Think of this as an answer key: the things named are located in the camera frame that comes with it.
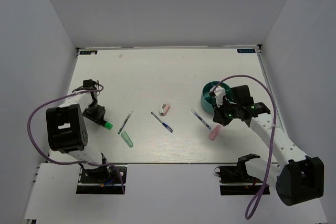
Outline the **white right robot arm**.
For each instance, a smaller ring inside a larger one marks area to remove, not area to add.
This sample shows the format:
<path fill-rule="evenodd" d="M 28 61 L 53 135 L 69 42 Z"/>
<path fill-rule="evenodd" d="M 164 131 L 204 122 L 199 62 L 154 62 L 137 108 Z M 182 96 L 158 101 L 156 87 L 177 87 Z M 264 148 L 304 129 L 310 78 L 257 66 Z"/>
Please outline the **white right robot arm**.
<path fill-rule="evenodd" d="M 321 198 L 324 193 L 324 164 L 310 157 L 279 128 L 275 116 L 262 102 L 254 102 L 247 85 L 225 90 L 217 85 L 210 89 L 215 99 L 213 121 L 227 126 L 239 119 L 255 132 L 271 151 L 277 165 L 263 160 L 258 154 L 238 159 L 235 168 L 224 171 L 225 183 L 262 181 L 265 172 L 267 186 L 274 187 L 280 200 L 292 206 Z"/>

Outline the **pink white small stapler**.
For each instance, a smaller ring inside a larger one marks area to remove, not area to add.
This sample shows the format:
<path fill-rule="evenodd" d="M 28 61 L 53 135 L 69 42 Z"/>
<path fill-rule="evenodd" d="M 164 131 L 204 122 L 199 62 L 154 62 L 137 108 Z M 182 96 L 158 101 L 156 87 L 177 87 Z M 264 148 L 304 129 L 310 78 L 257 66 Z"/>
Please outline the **pink white small stapler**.
<path fill-rule="evenodd" d="M 170 105 L 167 103 L 162 103 L 160 109 L 159 109 L 159 115 L 160 116 L 165 116 L 167 114 L 167 112 L 170 109 Z"/>

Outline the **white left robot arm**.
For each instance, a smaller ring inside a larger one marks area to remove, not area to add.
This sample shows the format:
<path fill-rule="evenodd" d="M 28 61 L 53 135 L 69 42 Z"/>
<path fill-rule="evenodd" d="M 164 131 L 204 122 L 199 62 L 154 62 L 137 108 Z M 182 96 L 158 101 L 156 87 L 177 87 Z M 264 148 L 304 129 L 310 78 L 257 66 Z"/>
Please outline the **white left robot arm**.
<path fill-rule="evenodd" d="M 58 151 L 83 162 L 83 167 L 93 169 L 93 176 L 101 182 L 110 178 L 111 168 L 105 156 L 91 143 L 85 119 L 107 130 L 113 125 L 106 121 L 106 109 L 98 103 L 103 86 L 92 79 L 84 80 L 64 102 L 46 110 L 48 143 L 52 151 Z"/>

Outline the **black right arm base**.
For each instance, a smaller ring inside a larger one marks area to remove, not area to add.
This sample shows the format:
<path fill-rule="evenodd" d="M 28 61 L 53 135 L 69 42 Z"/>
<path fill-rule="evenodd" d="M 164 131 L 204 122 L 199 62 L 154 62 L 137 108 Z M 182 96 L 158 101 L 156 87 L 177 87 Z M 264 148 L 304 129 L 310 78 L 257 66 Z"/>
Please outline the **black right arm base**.
<path fill-rule="evenodd" d="M 242 178 L 236 165 L 217 166 L 214 173 L 219 177 L 221 196 L 253 196 L 262 186 L 262 181 L 258 178 Z"/>

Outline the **black green highlighter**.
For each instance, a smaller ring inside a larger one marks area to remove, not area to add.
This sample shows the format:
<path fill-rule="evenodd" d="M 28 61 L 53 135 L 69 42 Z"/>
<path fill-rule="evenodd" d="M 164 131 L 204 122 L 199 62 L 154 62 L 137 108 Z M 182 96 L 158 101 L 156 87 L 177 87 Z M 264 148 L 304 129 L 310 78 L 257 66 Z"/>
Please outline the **black green highlighter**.
<path fill-rule="evenodd" d="M 101 125 L 107 130 L 111 130 L 113 128 L 113 124 L 111 124 L 110 122 L 107 122 L 107 121 L 103 121 L 101 123 Z"/>

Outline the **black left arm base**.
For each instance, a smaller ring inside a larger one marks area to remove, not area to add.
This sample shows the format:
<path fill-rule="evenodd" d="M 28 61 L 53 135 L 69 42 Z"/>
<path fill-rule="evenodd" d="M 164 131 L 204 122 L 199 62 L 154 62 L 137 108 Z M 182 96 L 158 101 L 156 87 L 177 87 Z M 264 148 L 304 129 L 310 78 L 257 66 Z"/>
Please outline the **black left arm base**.
<path fill-rule="evenodd" d="M 117 166 L 94 169 L 80 168 L 77 195 L 122 195 L 127 181 L 127 167 Z"/>

